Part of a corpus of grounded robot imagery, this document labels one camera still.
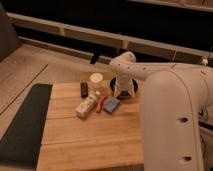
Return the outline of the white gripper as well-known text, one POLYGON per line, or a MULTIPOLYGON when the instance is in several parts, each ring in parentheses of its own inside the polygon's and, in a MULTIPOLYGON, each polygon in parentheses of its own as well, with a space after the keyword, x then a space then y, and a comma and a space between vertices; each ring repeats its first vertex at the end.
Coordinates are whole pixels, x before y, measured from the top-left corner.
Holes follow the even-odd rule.
POLYGON ((115 81, 115 97, 134 97, 134 84, 131 77, 124 74, 117 74, 115 81))

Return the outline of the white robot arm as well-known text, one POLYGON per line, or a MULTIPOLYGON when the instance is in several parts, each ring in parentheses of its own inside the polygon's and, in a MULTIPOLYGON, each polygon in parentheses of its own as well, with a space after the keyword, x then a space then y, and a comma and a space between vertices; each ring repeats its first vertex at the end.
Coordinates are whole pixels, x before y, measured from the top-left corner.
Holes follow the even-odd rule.
POLYGON ((113 70, 142 81, 140 124, 145 171, 204 171, 199 112, 213 105, 213 68, 138 63, 131 52, 113 70))

